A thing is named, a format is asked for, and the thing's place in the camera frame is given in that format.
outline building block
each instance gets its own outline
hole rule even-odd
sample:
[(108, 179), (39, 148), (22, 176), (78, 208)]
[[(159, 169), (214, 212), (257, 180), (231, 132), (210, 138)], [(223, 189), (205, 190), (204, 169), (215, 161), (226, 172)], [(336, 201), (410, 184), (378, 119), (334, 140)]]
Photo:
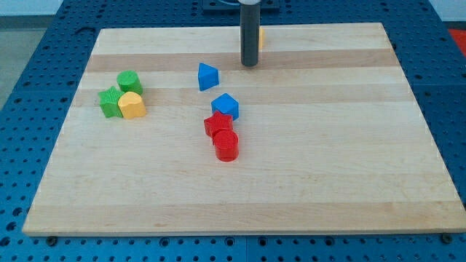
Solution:
[(204, 120), (205, 133), (214, 138), (221, 130), (233, 130), (233, 117), (215, 111), (211, 117)]
[(118, 100), (119, 109), (125, 119), (142, 117), (147, 114), (143, 98), (135, 92), (126, 92)]
[(99, 92), (100, 108), (102, 109), (105, 117), (123, 117), (122, 112), (118, 106), (118, 100), (123, 94), (124, 92), (118, 90), (115, 87), (110, 87), (106, 91)]
[(227, 93), (216, 98), (212, 101), (211, 105), (212, 113), (220, 111), (222, 114), (233, 116), (233, 120), (236, 120), (240, 116), (240, 104)]
[(143, 94), (143, 87), (139, 81), (139, 76), (134, 71), (123, 71), (116, 77), (116, 82), (118, 82), (119, 88), (123, 92), (135, 92), (139, 95)]
[(223, 162), (235, 160), (240, 153), (238, 141), (238, 136), (233, 130), (219, 131), (213, 138), (217, 158)]
[(207, 90), (218, 85), (218, 70), (210, 65), (200, 63), (197, 79), (199, 80), (199, 90)]
[(262, 50), (264, 47), (264, 42), (265, 42), (265, 32), (264, 28), (261, 26), (259, 28), (259, 50)]

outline wooden board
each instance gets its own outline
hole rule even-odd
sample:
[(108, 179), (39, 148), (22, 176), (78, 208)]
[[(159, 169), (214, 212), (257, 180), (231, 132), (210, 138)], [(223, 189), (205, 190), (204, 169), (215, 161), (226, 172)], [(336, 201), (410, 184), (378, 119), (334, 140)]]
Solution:
[[(24, 225), (31, 236), (379, 234), (466, 229), (465, 209), (378, 23), (100, 32)], [(198, 91), (197, 66), (221, 71)], [(148, 115), (105, 119), (97, 93), (136, 70)], [(240, 102), (240, 156), (203, 119)]]

